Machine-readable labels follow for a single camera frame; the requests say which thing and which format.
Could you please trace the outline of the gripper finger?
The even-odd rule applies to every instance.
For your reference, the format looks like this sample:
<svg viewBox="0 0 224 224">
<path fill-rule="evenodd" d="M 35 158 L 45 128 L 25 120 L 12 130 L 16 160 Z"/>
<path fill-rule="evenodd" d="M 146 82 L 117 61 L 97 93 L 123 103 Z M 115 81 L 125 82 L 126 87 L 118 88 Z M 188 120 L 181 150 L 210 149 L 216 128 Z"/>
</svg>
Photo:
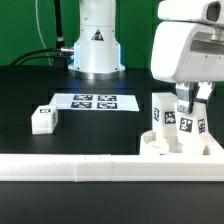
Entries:
<svg viewBox="0 0 224 224">
<path fill-rule="evenodd" d="M 199 82 L 198 87 L 196 99 L 199 102 L 207 103 L 215 89 L 215 84 L 213 82 Z"/>
<path fill-rule="evenodd" d="M 191 82 L 179 82 L 175 86 L 177 94 L 177 110 L 181 113 L 190 114 L 193 110 L 194 84 Z"/>
</svg>

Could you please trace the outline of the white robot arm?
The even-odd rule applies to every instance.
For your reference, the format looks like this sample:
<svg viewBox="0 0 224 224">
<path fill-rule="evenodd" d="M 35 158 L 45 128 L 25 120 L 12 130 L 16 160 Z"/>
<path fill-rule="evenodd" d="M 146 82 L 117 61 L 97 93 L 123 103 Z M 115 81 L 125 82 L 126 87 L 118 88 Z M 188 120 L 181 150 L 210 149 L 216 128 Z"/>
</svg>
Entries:
<svg viewBox="0 0 224 224">
<path fill-rule="evenodd" d="M 152 76 L 170 83 L 224 81 L 224 0 L 162 0 Z M 80 37 L 71 70 L 89 79 L 122 71 L 115 0 L 80 1 Z"/>
</svg>

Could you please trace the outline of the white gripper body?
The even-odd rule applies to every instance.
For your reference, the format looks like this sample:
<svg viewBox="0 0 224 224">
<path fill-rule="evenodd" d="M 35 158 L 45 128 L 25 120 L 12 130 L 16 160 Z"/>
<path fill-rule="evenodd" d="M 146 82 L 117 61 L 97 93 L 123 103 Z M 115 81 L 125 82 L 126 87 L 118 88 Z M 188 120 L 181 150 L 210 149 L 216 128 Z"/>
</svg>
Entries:
<svg viewBox="0 0 224 224">
<path fill-rule="evenodd" d="M 165 82 L 224 81 L 224 0 L 162 0 L 151 72 Z"/>
</svg>

